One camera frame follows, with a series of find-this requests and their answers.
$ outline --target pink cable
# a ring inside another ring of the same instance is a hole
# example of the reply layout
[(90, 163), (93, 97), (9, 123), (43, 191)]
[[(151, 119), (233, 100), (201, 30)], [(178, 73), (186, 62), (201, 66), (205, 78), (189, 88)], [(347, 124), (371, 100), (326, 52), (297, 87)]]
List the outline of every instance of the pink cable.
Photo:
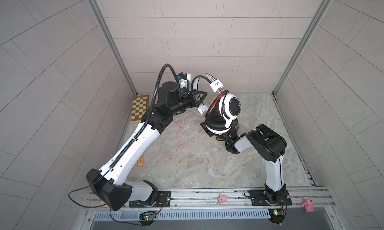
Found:
[[(187, 123), (187, 122), (189, 122), (189, 121), (192, 120), (192, 110), (189, 109), (189, 112), (191, 113), (191, 118), (190, 118), (188, 121), (186, 121), (186, 122), (184, 121), (184, 114), (183, 114), (183, 123), (182, 123), (181, 125), (179, 125), (179, 124), (173, 122), (174, 124), (176, 124), (177, 126), (179, 126), (178, 129), (173, 129), (173, 128), (167, 127), (167, 128), (169, 128), (169, 129), (171, 129), (171, 130), (177, 130), (177, 137), (178, 137), (178, 139), (179, 139), (179, 141), (180, 141), (180, 144), (181, 144), (180, 146), (177, 146), (177, 147), (175, 147), (174, 149), (172, 149), (171, 151), (168, 152), (167, 157), (170, 158), (170, 159), (177, 157), (177, 156), (183, 151), (183, 149), (184, 149), (184, 145), (187, 143), (187, 139), (186, 139), (186, 137), (185, 137), (185, 132), (184, 132), (184, 128), (183, 128), (183, 126), (184, 126), (185, 123)], [(181, 141), (180, 136), (179, 136), (180, 129), (183, 130), (184, 143)], [(174, 150), (177, 149), (178, 147), (181, 147), (181, 150), (179, 151), (179, 153), (176, 154), (176, 156), (174, 156), (174, 157), (170, 157), (170, 156), (169, 156), (170, 152), (174, 151)]]

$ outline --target ear cushion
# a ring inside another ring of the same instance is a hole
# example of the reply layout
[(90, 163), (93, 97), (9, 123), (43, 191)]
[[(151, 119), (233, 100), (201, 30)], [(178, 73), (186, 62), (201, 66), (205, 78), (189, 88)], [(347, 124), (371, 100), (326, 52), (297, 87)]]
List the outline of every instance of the ear cushion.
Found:
[(217, 131), (222, 131), (227, 129), (225, 127), (225, 120), (223, 119), (223, 117), (221, 117), (218, 111), (212, 111), (209, 114), (207, 114), (205, 118), (205, 125), (210, 129), (217, 130)]

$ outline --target pink toy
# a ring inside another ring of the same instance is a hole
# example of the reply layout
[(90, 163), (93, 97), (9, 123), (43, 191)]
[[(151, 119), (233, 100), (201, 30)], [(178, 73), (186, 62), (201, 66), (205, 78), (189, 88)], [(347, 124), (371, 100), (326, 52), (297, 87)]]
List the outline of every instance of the pink toy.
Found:
[(304, 203), (302, 203), (301, 206), (305, 208), (307, 212), (313, 212), (313, 202), (307, 197), (304, 197)]
[(227, 202), (227, 200), (228, 200), (228, 197), (226, 196), (226, 195), (221, 195), (220, 194), (220, 196), (218, 196), (218, 202), (220, 202), (220, 203), (225, 203), (225, 202)]

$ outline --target wall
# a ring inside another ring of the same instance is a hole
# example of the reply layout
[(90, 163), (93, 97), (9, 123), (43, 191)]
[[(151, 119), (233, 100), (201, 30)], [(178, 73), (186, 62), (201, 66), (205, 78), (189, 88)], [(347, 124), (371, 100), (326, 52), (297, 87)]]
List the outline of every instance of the wall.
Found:
[(132, 97), (86, 0), (0, 0), (1, 229), (69, 229)]
[(333, 0), (277, 94), (350, 229), (384, 229), (384, 0)]
[(165, 63), (230, 91), (271, 92), (321, 0), (96, 1), (142, 93)]

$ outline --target gray marble surface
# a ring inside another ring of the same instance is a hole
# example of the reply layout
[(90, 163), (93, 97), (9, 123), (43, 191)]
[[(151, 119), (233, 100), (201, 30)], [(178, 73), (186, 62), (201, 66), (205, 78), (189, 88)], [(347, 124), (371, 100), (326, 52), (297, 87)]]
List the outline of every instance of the gray marble surface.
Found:
[[(253, 130), (260, 123), (270, 127), (287, 141), (283, 173), (287, 186), (310, 186), (304, 168), (292, 145), (272, 97), (268, 93), (235, 93), (242, 109), (238, 117), (238, 134)], [(213, 100), (217, 94), (209, 94)], [(192, 108), (192, 119), (184, 126), (187, 142), (179, 156), (169, 159), (167, 153), (180, 145), (177, 131), (166, 129), (144, 152), (144, 165), (135, 165), (127, 180), (149, 180), (158, 188), (222, 188), (264, 187), (266, 170), (264, 159), (255, 149), (240, 154), (231, 154), (224, 142), (209, 137), (200, 126), (204, 121), (196, 108)], [(178, 124), (191, 118), (191, 113), (174, 117)], [(125, 141), (132, 135), (137, 124), (129, 124)], [(178, 128), (171, 123), (171, 128)]]

